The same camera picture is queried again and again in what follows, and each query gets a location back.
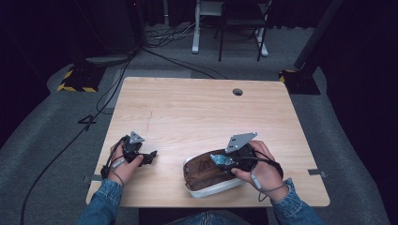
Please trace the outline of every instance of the chair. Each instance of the chair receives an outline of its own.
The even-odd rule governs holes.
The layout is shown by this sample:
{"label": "chair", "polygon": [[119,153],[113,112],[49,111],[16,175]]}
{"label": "chair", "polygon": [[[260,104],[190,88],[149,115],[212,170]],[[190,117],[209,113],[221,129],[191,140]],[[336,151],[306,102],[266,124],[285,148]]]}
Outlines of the chair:
{"label": "chair", "polygon": [[238,30],[253,30],[249,38],[255,36],[255,31],[263,28],[262,39],[260,43],[260,48],[257,55],[257,61],[260,60],[261,49],[264,45],[264,39],[267,31],[267,20],[266,16],[270,9],[267,8],[266,12],[263,13],[258,1],[253,0],[225,0],[222,4],[222,15],[220,18],[220,24],[217,28],[216,35],[217,38],[219,31],[221,30],[222,36],[220,39],[220,53],[219,62],[222,60],[222,45],[224,38],[224,30],[226,28],[236,28]]}

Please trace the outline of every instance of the table leg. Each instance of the table leg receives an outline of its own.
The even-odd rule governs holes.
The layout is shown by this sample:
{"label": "table leg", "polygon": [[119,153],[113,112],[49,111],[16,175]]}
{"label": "table leg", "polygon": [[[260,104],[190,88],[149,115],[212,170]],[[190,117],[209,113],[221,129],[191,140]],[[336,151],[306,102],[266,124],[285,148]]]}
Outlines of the table leg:
{"label": "table leg", "polygon": [[199,37],[200,37],[199,22],[200,22],[200,0],[196,0],[195,31],[193,34],[192,53],[199,53]]}
{"label": "table leg", "polygon": [[[255,38],[257,39],[257,43],[258,43],[258,47],[260,48],[261,46],[261,40],[263,37],[263,32],[264,32],[264,28],[261,28],[258,32],[255,33]],[[268,56],[268,51],[267,51],[267,47],[266,44],[263,44],[263,48],[261,49],[261,55],[264,57]]]}

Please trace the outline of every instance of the silver metal plate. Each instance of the silver metal plate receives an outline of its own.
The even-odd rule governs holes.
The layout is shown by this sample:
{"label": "silver metal plate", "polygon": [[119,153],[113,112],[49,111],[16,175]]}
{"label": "silver metal plate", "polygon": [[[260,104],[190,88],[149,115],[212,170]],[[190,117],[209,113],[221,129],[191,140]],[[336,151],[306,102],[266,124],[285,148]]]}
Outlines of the silver metal plate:
{"label": "silver metal plate", "polygon": [[227,147],[225,148],[225,153],[228,154],[239,150],[256,136],[257,132],[233,135],[229,140]]}
{"label": "silver metal plate", "polygon": [[145,139],[143,139],[140,135],[138,135],[134,131],[131,132],[129,143],[141,143],[144,141]]}

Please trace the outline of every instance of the hand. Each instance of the hand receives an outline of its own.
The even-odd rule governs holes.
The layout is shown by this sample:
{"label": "hand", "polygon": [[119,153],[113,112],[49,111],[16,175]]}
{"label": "hand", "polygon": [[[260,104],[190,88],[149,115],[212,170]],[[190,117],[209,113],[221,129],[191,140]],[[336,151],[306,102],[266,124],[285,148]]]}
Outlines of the hand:
{"label": "hand", "polygon": [[[113,162],[112,164],[115,164],[119,160],[123,159],[122,146],[123,142],[121,142],[119,146],[113,146],[111,148],[112,151],[113,148],[117,147],[114,155],[112,156],[112,162]],[[141,164],[141,161],[143,161],[143,158],[144,158],[143,155],[139,155],[131,163],[124,161],[116,168],[113,168],[111,165],[111,171],[108,174],[108,179],[117,182],[121,186],[125,186],[131,180],[135,170]]]}
{"label": "hand", "polygon": [[[266,155],[272,160],[275,160],[275,157],[269,152],[267,146],[261,141],[251,141],[249,144],[254,148],[254,150]],[[259,153],[255,153],[258,158],[265,158]],[[249,182],[252,184],[254,188],[256,188],[253,180],[251,178],[251,174],[249,172],[244,172],[241,169],[233,168],[231,172],[238,178]],[[253,174],[258,179],[262,189],[274,189],[280,187],[284,184],[281,176],[275,167],[269,165],[266,162],[258,161],[256,167],[253,170]],[[274,202],[281,200],[284,196],[287,195],[289,191],[287,186],[278,188],[274,191],[266,193]]]}

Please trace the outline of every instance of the person's left hand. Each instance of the person's left hand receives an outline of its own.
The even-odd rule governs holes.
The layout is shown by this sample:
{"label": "person's left hand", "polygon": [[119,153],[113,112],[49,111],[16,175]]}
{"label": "person's left hand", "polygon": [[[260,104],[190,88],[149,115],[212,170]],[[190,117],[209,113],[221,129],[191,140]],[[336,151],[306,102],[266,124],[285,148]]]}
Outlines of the person's left hand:
{"label": "person's left hand", "polygon": [[123,146],[123,142],[121,142],[119,146],[115,146],[115,145],[113,146],[113,148],[114,147],[117,147],[117,148],[116,148],[114,155],[112,156],[113,163],[110,166],[111,171],[108,174],[108,179],[117,182],[119,185],[121,185],[123,187],[131,180],[132,176],[134,175],[135,170],[143,161],[144,156],[139,155],[131,163],[124,161],[116,168],[113,168],[112,167],[113,164],[117,163],[121,159],[124,159],[122,146]]}

